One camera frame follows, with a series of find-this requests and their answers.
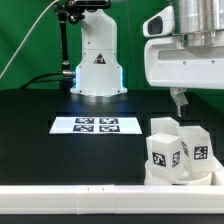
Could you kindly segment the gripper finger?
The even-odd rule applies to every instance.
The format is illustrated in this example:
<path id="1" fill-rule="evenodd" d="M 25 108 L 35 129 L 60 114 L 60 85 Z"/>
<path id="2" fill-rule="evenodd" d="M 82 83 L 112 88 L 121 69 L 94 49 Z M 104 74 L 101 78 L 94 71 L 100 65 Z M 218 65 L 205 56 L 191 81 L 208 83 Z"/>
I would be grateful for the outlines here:
<path id="1" fill-rule="evenodd" d="M 179 117 L 182 116 L 181 112 L 182 107 L 188 104 L 187 98 L 185 97 L 185 92 L 186 92 L 185 88 L 172 87 L 170 89 L 170 95 L 176 104 L 177 114 Z"/>

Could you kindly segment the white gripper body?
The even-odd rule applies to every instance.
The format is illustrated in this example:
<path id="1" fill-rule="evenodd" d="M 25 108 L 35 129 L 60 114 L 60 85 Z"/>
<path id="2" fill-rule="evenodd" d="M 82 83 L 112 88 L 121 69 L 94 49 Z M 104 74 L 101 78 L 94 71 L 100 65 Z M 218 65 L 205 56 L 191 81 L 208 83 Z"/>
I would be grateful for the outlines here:
<path id="1" fill-rule="evenodd" d="M 224 5 L 170 5 L 143 24 L 156 87 L 224 89 Z"/>

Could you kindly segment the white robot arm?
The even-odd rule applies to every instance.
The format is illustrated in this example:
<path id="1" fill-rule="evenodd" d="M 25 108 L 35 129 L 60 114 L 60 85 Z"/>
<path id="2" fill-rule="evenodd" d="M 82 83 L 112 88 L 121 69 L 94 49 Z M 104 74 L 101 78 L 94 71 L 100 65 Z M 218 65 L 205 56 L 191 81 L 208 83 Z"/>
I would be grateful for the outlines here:
<path id="1" fill-rule="evenodd" d="M 113 0 L 73 0 L 82 22 L 82 60 L 74 91 L 91 99 L 125 91 L 116 61 L 117 28 L 104 13 Z M 148 83 L 167 87 L 177 110 L 188 88 L 224 89 L 224 0 L 168 0 L 146 20 L 144 67 Z"/>

